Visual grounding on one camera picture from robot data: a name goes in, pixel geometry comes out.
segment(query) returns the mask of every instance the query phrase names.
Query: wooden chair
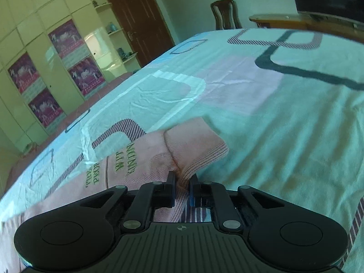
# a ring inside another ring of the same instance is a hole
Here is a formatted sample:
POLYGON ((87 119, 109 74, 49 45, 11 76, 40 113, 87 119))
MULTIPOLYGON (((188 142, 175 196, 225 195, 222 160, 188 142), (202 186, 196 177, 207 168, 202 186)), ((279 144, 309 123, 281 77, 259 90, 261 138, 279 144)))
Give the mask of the wooden chair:
POLYGON ((216 20, 216 29, 217 30, 230 30, 234 29, 232 27, 232 20, 230 17, 231 8, 233 9, 233 21, 235 25, 235 29, 241 29, 241 24, 238 18, 238 12, 236 9, 236 4, 233 0, 219 0, 215 1, 211 4, 212 13, 214 14, 216 20), (219 9, 222 21, 220 16, 218 15, 216 8, 219 9))

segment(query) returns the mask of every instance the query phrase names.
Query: pink fabric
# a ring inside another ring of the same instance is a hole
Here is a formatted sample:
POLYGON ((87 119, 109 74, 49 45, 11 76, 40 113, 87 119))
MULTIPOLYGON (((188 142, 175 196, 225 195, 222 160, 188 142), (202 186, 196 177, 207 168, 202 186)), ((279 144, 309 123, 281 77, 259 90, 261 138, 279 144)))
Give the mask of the pink fabric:
POLYGON ((112 80, 110 83, 101 88, 96 94, 92 95, 87 101, 85 101, 81 106, 79 106, 75 111, 69 114, 58 126, 57 131, 50 135, 37 149, 24 158, 20 159, 10 170, 8 180, 5 185, 5 192, 16 182, 18 177, 22 172, 28 167, 29 164, 33 162, 35 158, 66 128, 75 121, 79 116, 85 113, 89 108, 91 108, 95 103, 97 103, 101 98, 107 95, 110 91, 115 89, 118 85, 123 83, 126 79, 132 76, 131 72, 122 74, 118 78, 112 80))
POLYGON ((177 174, 175 207, 158 209, 154 221, 177 222, 187 202, 189 179, 198 169, 227 153, 225 142, 202 118, 192 119, 167 131, 143 135, 96 163, 47 199, 3 223, 5 229, 0 233, 0 272, 20 271, 12 239, 16 229, 25 220, 116 185, 126 185, 129 190, 136 190, 148 182, 166 181, 170 170, 177 174))

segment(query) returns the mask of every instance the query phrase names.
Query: door handle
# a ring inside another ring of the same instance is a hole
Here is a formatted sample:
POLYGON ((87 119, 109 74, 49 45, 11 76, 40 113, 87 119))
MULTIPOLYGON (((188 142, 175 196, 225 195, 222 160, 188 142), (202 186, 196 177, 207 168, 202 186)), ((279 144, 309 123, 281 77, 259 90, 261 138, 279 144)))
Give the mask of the door handle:
POLYGON ((136 34, 137 32, 131 32, 131 31, 128 31, 128 37, 129 37, 129 40, 130 41, 133 41, 133 35, 136 34))

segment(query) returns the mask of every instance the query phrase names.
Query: door panel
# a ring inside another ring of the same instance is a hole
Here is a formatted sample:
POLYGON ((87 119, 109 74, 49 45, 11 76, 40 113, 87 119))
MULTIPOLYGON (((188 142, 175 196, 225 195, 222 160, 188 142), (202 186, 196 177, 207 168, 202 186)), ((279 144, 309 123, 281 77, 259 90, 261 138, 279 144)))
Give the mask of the door panel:
POLYGON ((142 66, 173 47, 155 0, 108 0, 142 66))

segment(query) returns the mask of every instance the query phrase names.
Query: bed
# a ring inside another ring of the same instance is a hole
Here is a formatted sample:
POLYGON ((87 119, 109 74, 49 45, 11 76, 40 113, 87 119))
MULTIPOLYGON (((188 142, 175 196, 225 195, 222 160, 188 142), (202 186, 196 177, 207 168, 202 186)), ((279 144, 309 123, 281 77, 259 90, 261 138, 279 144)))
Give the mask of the bed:
POLYGON ((147 132, 202 116, 229 154, 199 171, 324 214, 347 231, 340 267, 362 272, 364 45, 284 29, 198 34, 69 124, 0 201, 0 221, 147 132))

